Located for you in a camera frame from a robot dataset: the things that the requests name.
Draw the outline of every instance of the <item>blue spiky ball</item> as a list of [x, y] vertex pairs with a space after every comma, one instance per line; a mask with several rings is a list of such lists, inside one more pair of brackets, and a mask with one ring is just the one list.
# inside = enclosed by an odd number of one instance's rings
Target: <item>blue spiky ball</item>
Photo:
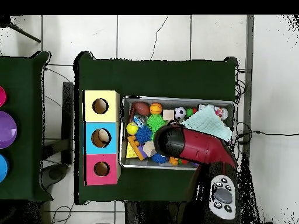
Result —
[[166, 156], [162, 156], [159, 153], [156, 153], [152, 156], [152, 160], [154, 162], [157, 162], [159, 164], [165, 163], [168, 161], [168, 158]]
[[138, 129], [135, 137], [140, 144], [145, 144], [147, 141], [151, 140], [152, 131], [146, 125], [144, 125], [142, 128]]

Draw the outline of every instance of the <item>white remote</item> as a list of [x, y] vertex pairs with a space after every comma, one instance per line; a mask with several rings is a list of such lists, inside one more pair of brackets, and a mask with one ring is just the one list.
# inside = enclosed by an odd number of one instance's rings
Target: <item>white remote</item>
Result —
[[217, 216], [233, 220], [236, 215], [235, 186], [225, 175], [212, 179], [208, 207]]

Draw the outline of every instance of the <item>round hole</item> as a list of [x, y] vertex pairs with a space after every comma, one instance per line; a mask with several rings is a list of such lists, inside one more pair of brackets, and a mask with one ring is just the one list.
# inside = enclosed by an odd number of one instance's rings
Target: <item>round hole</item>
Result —
[[105, 148], [111, 141], [111, 135], [106, 129], [96, 129], [91, 135], [93, 145], [98, 148]]
[[95, 167], [93, 168], [93, 171], [96, 175], [104, 177], [107, 174], [109, 174], [109, 165], [106, 162], [98, 162], [95, 164]]
[[92, 109], [95, 113], [104, 114], [108, 110], [108, 102], [102, 98], [96, 99], [92, 103]]

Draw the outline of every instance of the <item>black stand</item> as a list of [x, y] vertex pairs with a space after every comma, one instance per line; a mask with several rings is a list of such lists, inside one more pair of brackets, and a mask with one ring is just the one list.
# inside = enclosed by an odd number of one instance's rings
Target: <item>black stand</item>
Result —
[[71, 82], [64, 82], [62, 89], [62, 120], [61, 139], [47, 143], [43, 146], [42, 159], [61, 152], [61, 163], [45, 167], [42, 171], [42, 183], [45, 189], [52, 184], [62, 180], [68, 166], [72, 164], [73, 157], [73, 122], [74, 122], [74, 85]]
[[18, 28], [16, 25], [14, 25], [11, 22], [11, 17], [10, 16], [0, 16], [0, 27], [1, 28], [6, 28], [9, 27], [11, 29], [14, 29], [14, 31], [17, 31], [18, 33], [21, 33], [23, 35], [25, 35], [26, 37], [35, 40], [38, 43], [41, 43], [41, 41], [38, 38], [35, 38], [35, 36], [32, 36], [29, 33], [26, 33], [25, 31], [23, 31], [22, 29]]

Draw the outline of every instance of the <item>toy box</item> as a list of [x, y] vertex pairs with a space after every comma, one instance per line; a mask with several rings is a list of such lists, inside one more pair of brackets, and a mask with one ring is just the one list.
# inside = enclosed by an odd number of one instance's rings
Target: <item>toy box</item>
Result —
[[123, 121], [120, 126], [120, 152], [119, 161], [123, 167], [139, 167], [150, 169], [175, 169], [175, 170], [196, 170], [196, 165], [192, 163], [183, 164], [178, 163], [177, 166], [172, 165], [169, 162], [159, 164], [152, 159], [139, 159], [138, 157], [127, 158], [127, 143], [128, 133], [126, 126], [128, 124], [131, 106], [134, 102], [145, 102], [147, 105], [152, 103], [161, 103], [163, 110], [174, 110], [177, 107], [183, 107], [184, 109], [198, 109], [199, 104], [212, 104], [217, 107], [223, 107], [228, 111], [228, 118], [224, 120], [226, 126], [228, 126], [232, 133], [233, 138], [235, 136], [235, 103], [232, 101], [215, 101], [215, 100], [196, 100], [196, 99], [178, 99], [178, 98], [161, 98], [161, 97], [139, 97], [133, 98], [126, 96], [122, 99], [121, 107], [123, 108]]

